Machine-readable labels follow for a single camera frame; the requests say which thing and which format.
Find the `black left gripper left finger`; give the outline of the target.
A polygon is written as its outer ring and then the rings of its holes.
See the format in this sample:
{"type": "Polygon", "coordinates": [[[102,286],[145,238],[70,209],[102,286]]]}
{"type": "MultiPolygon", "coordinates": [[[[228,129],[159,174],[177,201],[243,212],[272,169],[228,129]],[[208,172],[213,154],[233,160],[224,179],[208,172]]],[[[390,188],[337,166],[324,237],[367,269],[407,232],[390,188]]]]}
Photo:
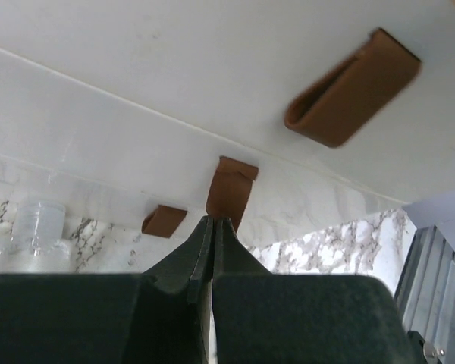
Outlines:
{"type": "Polygon", "coordinates": [[[205,363],[215,223],[143,273],[0,275],[0,363],[205,363]]]}

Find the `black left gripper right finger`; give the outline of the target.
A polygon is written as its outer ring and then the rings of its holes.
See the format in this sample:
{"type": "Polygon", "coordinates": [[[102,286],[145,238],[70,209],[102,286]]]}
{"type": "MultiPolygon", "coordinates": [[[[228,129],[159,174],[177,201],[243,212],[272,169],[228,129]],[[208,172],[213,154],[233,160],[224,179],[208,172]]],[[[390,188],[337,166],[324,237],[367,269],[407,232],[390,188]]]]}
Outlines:
{"type": "Polygon", "coordinates": [[[277,275],[215,224],[212,310],[220,363],[411,363],[391,292],[365,275],[277,275]]]}

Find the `white pull-out drawer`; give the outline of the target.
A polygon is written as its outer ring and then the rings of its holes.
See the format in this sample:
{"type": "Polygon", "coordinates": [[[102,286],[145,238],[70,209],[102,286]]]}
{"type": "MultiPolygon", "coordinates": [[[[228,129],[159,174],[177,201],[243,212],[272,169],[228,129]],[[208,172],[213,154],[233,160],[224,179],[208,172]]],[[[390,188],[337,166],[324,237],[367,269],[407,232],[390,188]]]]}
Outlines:
{"type": "Polygon", "coordinates": [[[139,229],[159,205],[205,212],[222,156],[259,169],[238,235],[251,246],[398,207],[361,187],[125,102],[0,49],[0,199],[48,199],[139,229]]]}
{"type": "Polygon", "coordinates": [[[450,1],[0,1],[0,48],[403,202],[455,190],[450,1]],[[383,28],[422,60],[344,146],[286,130],[300,94],[383,28]]]}

